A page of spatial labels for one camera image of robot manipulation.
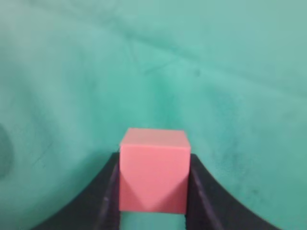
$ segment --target cube front face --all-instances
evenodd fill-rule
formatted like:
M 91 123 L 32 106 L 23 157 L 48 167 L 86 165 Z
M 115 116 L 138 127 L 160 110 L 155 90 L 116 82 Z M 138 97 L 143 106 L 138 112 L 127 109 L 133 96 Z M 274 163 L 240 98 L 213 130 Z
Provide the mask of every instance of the cube front face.
M 127 132 L 135 138 L 123 141 L 120 147 L 120 189 L 119 209 L 135 212 L 186 213 L 190 147 L 175 146 L 174 141 L 159 145 L 143 143 L 138 145 L 138 135 L 151 136 L 148 129 Z M 154 130 L 155 135 L 165 135 L 165 131 Z

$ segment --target green cloth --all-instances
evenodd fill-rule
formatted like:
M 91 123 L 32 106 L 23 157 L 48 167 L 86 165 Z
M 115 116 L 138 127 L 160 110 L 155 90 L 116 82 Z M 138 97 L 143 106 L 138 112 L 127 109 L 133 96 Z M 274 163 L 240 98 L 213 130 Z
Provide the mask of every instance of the green cloth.
M 307 2 L 0 0 L 0 229 L 72 200 L 128 127 L 184 129 L 248 208 L 307 229 Z M 183 216 L 126 214 L 124 230 Z

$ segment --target cube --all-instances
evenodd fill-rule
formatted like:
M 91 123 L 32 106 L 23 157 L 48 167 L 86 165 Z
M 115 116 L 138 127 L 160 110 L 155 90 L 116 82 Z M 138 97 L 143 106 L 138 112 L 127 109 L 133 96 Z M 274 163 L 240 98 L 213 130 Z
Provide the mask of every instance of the cube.
M 190 149 L 184 131 L 130 128 L 120 144 L 120 211 L 185 214 Z

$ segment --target dark stain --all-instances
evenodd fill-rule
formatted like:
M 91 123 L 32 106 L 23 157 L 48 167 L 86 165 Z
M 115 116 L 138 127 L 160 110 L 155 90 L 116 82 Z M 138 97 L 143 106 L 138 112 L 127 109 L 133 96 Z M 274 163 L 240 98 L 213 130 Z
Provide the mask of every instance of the dark stain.
M 195 71 L 194 71 L 194 77 L 195 78 L 199 78 L 201 76 L 201 70 L 200 69 L 196 69 Z
M 10 173 L 13 163 L 13 145 L 7 131 L 0 124 L 0 180 Z

